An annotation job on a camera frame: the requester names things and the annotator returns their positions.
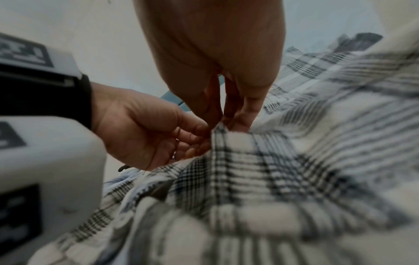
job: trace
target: plaid fabric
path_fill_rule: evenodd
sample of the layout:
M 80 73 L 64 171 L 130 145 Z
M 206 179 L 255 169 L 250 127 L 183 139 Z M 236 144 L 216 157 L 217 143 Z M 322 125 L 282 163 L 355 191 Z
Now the plaid fabric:
M 416 264 L 418 43 L 288 49 L 250 133 L 219 125 L 201 157 L 124 171 L 31 263 Z

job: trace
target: human hand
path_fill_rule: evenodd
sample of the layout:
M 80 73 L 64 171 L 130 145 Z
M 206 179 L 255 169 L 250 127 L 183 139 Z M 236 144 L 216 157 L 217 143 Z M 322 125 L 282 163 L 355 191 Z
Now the human hand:
M 152 170 L 210 149 L 208 126 L 173 103 L 96 83 L 92 91 L 92 131 L 125 164 Z
M 248 131 L 279 71 L 285 39 L 280 0 L 134 0 L 158 70 L 210 127 Z

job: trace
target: black and white plaid shirt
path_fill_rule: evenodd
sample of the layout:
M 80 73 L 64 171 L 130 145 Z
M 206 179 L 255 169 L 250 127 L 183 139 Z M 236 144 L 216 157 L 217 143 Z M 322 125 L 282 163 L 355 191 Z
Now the black and white plaid shirt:
M 123 171 L 30 264 L 417 264 L 419 27 L 355 39 L 288 49 L 250 133 Z

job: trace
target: plaid shirt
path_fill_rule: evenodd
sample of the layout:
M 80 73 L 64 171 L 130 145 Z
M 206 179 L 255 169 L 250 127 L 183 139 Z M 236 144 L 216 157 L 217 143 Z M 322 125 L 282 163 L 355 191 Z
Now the plaid shirt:
M 288 49 L 251 132 L 123 171 L 30 264 L 417 264 L 419 28 L 353 40 Z

